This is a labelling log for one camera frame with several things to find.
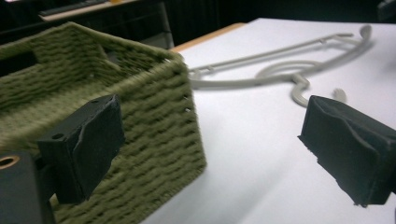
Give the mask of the green woven basket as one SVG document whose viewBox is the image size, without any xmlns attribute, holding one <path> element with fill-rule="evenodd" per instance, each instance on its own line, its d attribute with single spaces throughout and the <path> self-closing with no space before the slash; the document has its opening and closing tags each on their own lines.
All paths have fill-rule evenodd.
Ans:
<svg viewBox="0 0 396 224">
<path fill-rule="evenodd" d="M 205 169 L 187 67 L 178 54 L 73 22 L 0 45 L 0 152 L 36 140 L 91 99 L 116 94 L 125 143 L 58 224 L 139 224 Z"/>
</svg>

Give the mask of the grey metal desk leg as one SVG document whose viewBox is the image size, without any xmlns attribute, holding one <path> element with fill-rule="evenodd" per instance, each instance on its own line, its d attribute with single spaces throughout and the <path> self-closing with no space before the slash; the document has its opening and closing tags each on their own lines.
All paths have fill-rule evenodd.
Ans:
<svg viewBox="0 0 396 224">
<path fill-rule="evenodd" d="M 155 3 L 151 9 L 152 12 L 148 15 L 150 34 L 143 38 L 141 43 L 162 49 L 172 49 L 175 43 L 164 1 Z"/>
</svg>

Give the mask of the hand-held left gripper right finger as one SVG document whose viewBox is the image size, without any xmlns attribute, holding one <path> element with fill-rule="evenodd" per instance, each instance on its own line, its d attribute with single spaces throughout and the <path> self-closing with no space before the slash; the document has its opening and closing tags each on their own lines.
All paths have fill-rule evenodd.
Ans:
<svg viewBox="0 0 396 224">
<path fill-rule="evenodd" d="M 299 139 L 355 204 L 396 194 L 396 130 L 338 101 L 312 96 Z"/>
</svg>

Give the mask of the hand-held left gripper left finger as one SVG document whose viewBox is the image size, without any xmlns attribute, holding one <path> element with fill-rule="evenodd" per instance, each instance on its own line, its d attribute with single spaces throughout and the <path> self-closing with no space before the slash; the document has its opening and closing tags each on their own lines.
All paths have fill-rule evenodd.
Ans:
<svg viewBox="0 0 396 224">
<path fill-rule="evenodd" d="M 89 101 L 44 133 L 37 145 L 55 169 L 59 203 L 82 203 L 104 179 L 125 141 L 119 97 Z"/>
</svg>

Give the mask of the grey plastic clothes hanger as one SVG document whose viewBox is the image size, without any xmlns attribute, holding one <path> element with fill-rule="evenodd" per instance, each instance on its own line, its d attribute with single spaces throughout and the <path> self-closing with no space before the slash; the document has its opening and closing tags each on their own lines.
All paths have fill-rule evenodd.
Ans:
<svg viewBox="0 0 396 224">
<path fill-rule="evenodd" d="M 336 64 L 358 55 L 364 48 L 367 47 L 372 36 L 372 26 L 363 25 L 360 28 L 360 40 L 353 39 L 353 34 L 333 34 L 323 36 L 317 39 L 309 40 L 304 43 L 292 45 L 282 49 L 276 49 L 261 54 L 242 57 L 229 61 L 201 65 L 191 68 L 189 70 L 189 79 L 191 85 L 195 89 L 232 89 L 232 88 L 246 88 L 253 86 L 263 86 L 280 82 L 292 82 L 294 84 L 290 97 L 297 104 L 302 107 L 308 106 L 308 99 L 304 98 L 303 93 L 310 87 L 310 82 L 307 79 L 316 73 L 324 71 Z M 297 49 L 306 48 L 312 45 L 322 45 L 323 47 L 337 47 L 340 45 L 351 45 L 345 53 L 331 58 L 325 62 L 314 60 L 294 60 L 281 63 L 274 63 L 260 70 L 255 77 L 238 80 L 203 80 L 202 75 L 212 74 L 216 70 L 222 68 L 231 68 L 242 63 L 248 63 L 260 59 L 273 58 L 276 56 L 283 56 L 287 53 L 292 53 Z"/>
</svg>

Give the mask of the wooden desk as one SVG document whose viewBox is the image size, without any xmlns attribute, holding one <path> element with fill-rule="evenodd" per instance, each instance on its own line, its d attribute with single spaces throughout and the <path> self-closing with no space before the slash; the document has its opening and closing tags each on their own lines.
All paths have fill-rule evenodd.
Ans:
<svg viewBox="0 0 396 224">
<path fill-rule="evenodd" d="M 113 9 L 116 7 L 127 6 L 128 4 L 137 3 L 139 0 L 107 0 L 105 3 L 91 6 L 91 7 L 84 7 L 81 9 L 71 10 L 63 13 L 54 14 L 51 16 L 43 17 L 39 16 L 40 19 L 43 21 L 57 21 L 61 19 L 66 19 L 70 17 L 80 16 L 88 13 L 99 12 L 100 10 L 105 9 Z"/>
</svg>

